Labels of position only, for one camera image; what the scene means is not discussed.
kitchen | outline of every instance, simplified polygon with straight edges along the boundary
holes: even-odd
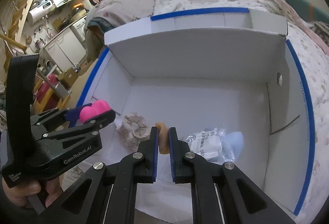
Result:
[[[39,53],[45,74],[65,72],[85,62],[85,21],[102,0],[32,0],[19,42],[28,54]]]

teal fabric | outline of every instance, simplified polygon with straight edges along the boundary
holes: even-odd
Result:
[[[311,21],[310,19],[310,2],[307,0],[286,0],[286,2],[292,6],[292,8],[297,12],[297,14],[304,21]],[[313,8],[313,20],[314,21],[322,21],[329,24],[329,16],[323,12],[318,7]]]

open box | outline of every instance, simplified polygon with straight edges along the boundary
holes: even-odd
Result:
[[[236,165],[290,216],[303,205],[314,159],[314,116],[287,20],[246,8],[211,8],[141,19],[105,34],[108,48],[78,105],[106,100],[119,114],[176,127],[179,139],[205,128],[241,131]],[[85,161],[129,154],[109,126],[103,149]],[[136,207],[171,223],[192,218],[190,190],[172,183],[159,156],[154,184],[141,184]]]

tan rubber object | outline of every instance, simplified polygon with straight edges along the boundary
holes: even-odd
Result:
[[[157,122],[155,126],[159,132],[159,152],[169,154],[169,130],[164,122]]]

human hand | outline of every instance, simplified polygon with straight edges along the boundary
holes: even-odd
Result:
[[[41,191],[41,185],[36,180],[22,182],[13,188],[9,188],[5,180],[2,178],[2,187],[8,200],[11,201],[14,205],[20,207],[29,207],[30,204],[27,200],[27,197],[37,194]],[[48,207],[63,193],[60,187],[60,179],[56,178],[52,181],[47,181],[45,188],[49,194],[45,202],[46,207]]]

